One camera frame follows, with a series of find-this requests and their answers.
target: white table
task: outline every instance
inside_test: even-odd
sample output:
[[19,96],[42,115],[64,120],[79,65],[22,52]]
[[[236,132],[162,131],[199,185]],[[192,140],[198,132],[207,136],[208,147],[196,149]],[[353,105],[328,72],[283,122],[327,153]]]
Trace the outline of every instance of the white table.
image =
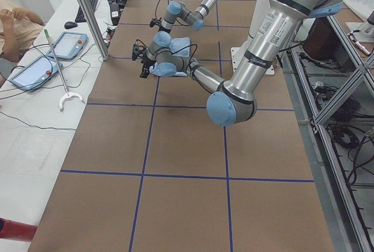
[[[79,57],[95,41],[87,23],[79,23],[78,27],[70,30],[64,29],[66,21],[74,21],[77,10],[77,0],[65,0],[46,24],[46,29],[52,41],[63,31],[86,33],[88,42]],[[105,32],[106,23],[111,24],[106,0],[99,0],[95,16],[101,32]],[[47,43],[47,40],[44,32],[41,32],[34,45],[43,43]],[[46,53],[48,48],[45,47],[41,51]],[[39,55],[41,54],[37,50],[28,51],[19,65],[27,65]],[[86,101],[100,70],[102,59],[96,46],[93,46],[82,59],[89,62],[91,67],[82,84],[70,90],[80,93]],[[78,60],[66,68],[63,74],[67,85],[77,85],[87,66],[87,63]],[[57,74],[44,86],[61,84]],[[15,87],[6,82],[0,90],[0,98],[22,92],[19,89],[4,92],[12,88]],[[85,104],[78,98],[72,98],[65,102],[65,110],[61,113],[58,103],[64,93],[63,87],[57,87],[0,99],[0,111],[31,125],[76,129]],[[73,136],[74,131],[31,128],[0,114],[0,217],[33,225],[39,224]],[[29,243],[0,239],[0,251],[23,252],[27,251],[28,247]]]

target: tablet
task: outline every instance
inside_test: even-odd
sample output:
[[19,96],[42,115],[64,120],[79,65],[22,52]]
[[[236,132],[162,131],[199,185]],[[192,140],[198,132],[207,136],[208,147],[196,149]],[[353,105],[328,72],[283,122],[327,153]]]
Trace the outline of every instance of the tablet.
[[[86,42],[86,34],[63,32],[53,44],[54,53],[57,58],[72,60],[82,50]],[[52,52],[48,51],[47,56],[53,58]]]
[[9,81],[23,90],[34,90],[58,73],[56,62],[49,57],[40,56],[20,70]]

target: red cylinder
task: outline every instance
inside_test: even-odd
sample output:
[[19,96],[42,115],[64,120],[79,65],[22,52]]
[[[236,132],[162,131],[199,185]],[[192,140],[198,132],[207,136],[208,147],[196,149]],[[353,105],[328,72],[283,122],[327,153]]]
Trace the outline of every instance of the red cylinder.
[[0,239],[31,242],[37,226],[0,218]]

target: black keyboard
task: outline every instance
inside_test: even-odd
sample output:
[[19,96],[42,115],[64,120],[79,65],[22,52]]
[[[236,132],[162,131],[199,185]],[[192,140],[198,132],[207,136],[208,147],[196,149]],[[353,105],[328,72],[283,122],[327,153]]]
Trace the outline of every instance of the black keyboard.
[[[93,12],[95,12],[96,6],[98,5],[99,0],[88,0],[88,1],[89,1],[89,4],[91,5]],[[77,17],[75,17],[75,21],[77,23],[86,22],[86,19],[84,18],[84,14],[83,14],[81,7],[79,7],[78,9],[78,13],[77,13]]]

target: black mouse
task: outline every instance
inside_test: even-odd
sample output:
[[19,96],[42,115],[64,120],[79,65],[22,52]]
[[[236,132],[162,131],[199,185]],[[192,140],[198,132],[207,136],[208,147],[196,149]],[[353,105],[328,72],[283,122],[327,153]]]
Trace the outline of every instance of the black mouse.
[[71,29],[71,28],[74,28],[74,27],[77,27],[77,26],[78,26],[78,24],[76,24],[73,21],[68,21],[64,25],[65,29]]

